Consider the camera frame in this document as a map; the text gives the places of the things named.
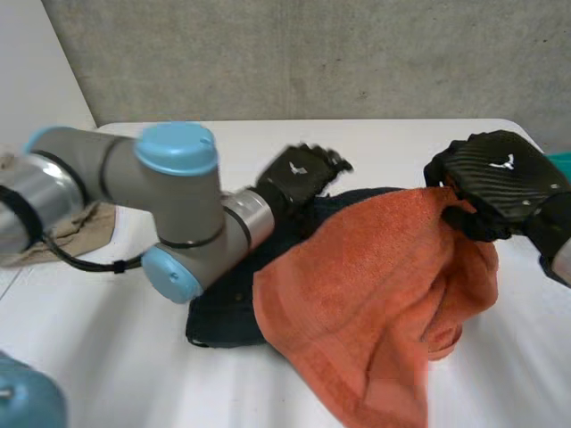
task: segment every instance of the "white logo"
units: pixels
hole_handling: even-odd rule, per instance
[[[513,169],[513,168],[514,168],[514,155],[513,155],[513,154],[509,154],[509,155],[508,155],[508,161],[505,162],[505,163],[502,163],[501,165],[498,165],[497,163],[491,163],[490,166],[491,166],[491,167],[494,167],[494,168]]]
[[[305,168],[296,168],[295,165],[292,162],[289,162],[289,168],[292,169],[292,172],[294,173],[294,175],[297,174],[307,174],[307,169]]]

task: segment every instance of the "teal object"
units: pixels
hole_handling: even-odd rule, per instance
[[[65,428],[62,391],[45,374],[0,352],[0,428]]]
[[[175,303],[187,303],[203,293],[194,275],[165,250],[151,247],[141,265],[153,287]]]
[[[24,154],[29,154],[32,152],[32,150],[34,150],[34,145],[36,145],[37,140],[39,139],[39,137],[41,137],[43,134],[45,134],[47,131],[51,131],[52,129],[62,129],[62,128],[67,128],[67,127],[47,127],[47,128],[41,128],[38,131],[36,131],[36,133],[28,140],[27,143],[24,144],[24,147],[22,149],[22,151],[24,152]]]
[[[571,183],[571,152],[549,154],[547,158],[565,174],[567,181]]]
[[[146,129],[137,139],[135,155],[148,168],[170,176],[202,176],[218,167],[214,135],[195,122]]]

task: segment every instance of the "white table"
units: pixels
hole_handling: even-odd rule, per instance
[[[148,125],[101,130],[136,136]],[[251,184],[285,145],[300,141],[335,148],[352,162],[355,172],[330,189],[339,193],[422,186],[432,156],[471,133],[501,128],[529,138],[499,119],[204,125],[217,137],[227,190]],[[148,214],[119,209],[112,243],[87,258],[125,258],[154,239]],[[543,276],[526,240],[497,248],[498,302],[465,325],[448,358],[432,364],[431,426],[568,426],[571,292]],[[62,263],[28,267],[0,300],[0,349],[57,380],[69,401],[71,428],[340,426],[270,347],[196,348],[186,342],[186,315],[186,305],[163,299],[141,271],[114,276]]]

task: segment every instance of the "orange towel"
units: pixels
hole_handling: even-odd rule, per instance
[[[264,337],[347,427],[426,426],[428,360],[496,301],[496,251],[441,220],[452,204],[446,188],[377,196],[255,276]]]

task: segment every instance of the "white wall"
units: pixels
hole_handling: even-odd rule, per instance
[[[40,0],[0,0],[0,151],[52,125],[95,127]]]

